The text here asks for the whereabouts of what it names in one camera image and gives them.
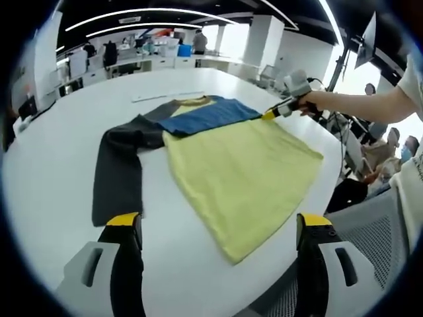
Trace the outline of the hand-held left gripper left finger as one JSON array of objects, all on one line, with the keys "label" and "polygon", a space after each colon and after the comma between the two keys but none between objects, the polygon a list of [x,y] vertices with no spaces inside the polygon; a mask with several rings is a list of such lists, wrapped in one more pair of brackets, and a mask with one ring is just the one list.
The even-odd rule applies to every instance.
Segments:
[{"label": "hand-held left gripper left finger", "polygon": [[141,215],[119,215],[65,265],[55,297],[72,316],[145,316]]}]

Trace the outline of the person's right hand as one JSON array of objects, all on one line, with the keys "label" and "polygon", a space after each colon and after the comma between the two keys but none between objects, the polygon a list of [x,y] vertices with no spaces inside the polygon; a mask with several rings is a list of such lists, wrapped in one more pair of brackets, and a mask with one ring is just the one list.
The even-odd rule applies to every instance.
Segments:
[{"label": "person's right hand", "polygon": [[321,101],[321,91],[311,91],[310,93],[302,96],[298,102],[298,110],[301,116],[320,116],[323,111],[319,108]]}]

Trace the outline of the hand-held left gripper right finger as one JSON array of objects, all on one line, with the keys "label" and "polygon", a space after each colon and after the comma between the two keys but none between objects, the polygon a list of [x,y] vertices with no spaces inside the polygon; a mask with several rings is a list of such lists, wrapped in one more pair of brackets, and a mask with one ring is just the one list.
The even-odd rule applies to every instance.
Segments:
[{"label": "hand-held left gripper right finger", "polygon": [[365,316],[380,298],[373,264],[324,216],[297,215],[296,316]]}]

